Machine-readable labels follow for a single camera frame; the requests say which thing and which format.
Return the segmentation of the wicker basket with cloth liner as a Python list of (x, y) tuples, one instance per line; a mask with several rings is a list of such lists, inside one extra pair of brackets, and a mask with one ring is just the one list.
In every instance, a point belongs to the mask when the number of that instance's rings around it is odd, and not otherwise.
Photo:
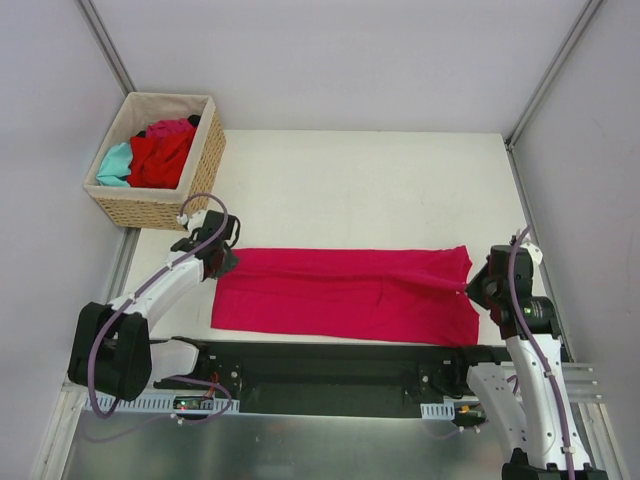
[[(159, 120), (200, 117), (186, 165), (175, 189), (101, 186), (96, 179), (108, 150)], [(84, 189), (120, 227), (179, 230), (177, 216), (196, 193), (212, 191), (226, 146), (214, 100), (209, 95), (128, 94), (116, 114), (84, 180)]]

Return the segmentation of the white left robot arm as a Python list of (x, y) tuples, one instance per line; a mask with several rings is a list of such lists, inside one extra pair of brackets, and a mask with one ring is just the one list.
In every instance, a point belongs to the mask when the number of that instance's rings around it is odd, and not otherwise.
[(91, 407), (101, 416), (100, 394), (133, 401), (145, 388), (178, 377), (188, 388), (204, 387), (210, 363), (194, 340), (173, 337), (153, 341), (157, 322), (186, 293), (208, 279), (219, 279), (239, 262), (238, 217), (200, 210), (180, 221), (187, 235), (175, 242), (164, 263), (137, 289), (106, 304), (90, 302), (79, 313), (67, 376), (85, 386)]

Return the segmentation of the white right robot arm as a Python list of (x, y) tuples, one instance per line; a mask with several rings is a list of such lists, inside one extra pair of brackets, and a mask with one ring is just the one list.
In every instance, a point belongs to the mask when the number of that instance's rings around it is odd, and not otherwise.
[(534, 261), (516, 243), (495, 245), (466, 287), (499, 327), (519, 390), (509, 388), (493, 347), (456, 349), (430, 386), (444, 397), (473, 394), (498, 433), (504, 479), (605, 479), (593, 465), (571, 412), (555, 307), (535, 296)]

